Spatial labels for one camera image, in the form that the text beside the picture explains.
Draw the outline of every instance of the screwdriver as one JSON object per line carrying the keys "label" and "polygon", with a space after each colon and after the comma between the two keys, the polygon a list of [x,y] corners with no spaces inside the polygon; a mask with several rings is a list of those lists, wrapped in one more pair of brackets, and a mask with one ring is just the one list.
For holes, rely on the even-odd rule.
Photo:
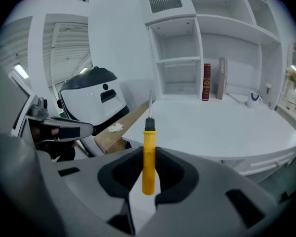
{"label": "screwdriver", "polygon": [[146,119],[144,131],[144,167],[143,167],[143,193],[154,193],[155,181],[155,154],[156,154],[156,129],[152,118],[152,91],[149,94],[149,116]]}

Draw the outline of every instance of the white shelving unit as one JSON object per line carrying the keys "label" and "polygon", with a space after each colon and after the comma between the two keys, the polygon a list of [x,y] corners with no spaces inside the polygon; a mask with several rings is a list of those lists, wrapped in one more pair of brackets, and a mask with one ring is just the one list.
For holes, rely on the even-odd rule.
{"label": "white shelving unit", "polygon": [[[155,63],[158,98],[201,100],[203,64],[211,64],[217,89],[219,58],[228,61],[226,91],[262,95],[277,104],[282,74],[281,41],[265,0],[180,0],[182,7],[156,10],[168,0],[140,0]],[[272,85],[267,91],[266,85]]]}

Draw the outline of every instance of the white table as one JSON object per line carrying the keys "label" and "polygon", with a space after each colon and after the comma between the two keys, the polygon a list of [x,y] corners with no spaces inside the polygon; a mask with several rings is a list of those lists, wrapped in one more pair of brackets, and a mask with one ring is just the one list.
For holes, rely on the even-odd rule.
{"label": "white table", "polygon": [[[153,104],[156,145],[216,161],[243,175],[290,163],[296,156],[296,131],[261,104],[250,109],[230,96],[208,102],[157,100]],[[144,144],[146,111],[124,134],[132,147]]]}

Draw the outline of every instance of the white mug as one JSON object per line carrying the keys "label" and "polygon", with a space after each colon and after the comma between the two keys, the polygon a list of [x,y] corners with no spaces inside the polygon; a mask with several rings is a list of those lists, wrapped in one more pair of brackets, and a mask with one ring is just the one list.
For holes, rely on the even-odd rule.
{"label": "white mug", "polygon": [[262,98],[260,97],[260,95],[250,91],[248,96],[248,102],[247,102],[248,107],[257,108],[259,105],[259,100],[261,100],[262,102]]}

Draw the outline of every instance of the yellow screwdriver handle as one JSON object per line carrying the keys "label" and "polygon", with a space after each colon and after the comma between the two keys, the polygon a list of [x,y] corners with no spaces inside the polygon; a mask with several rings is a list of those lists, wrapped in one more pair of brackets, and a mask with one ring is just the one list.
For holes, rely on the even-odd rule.
{"label": "yellow screwdriver handle", "polygon": [[143,193],[154,193],[156,131],[144,131]]}

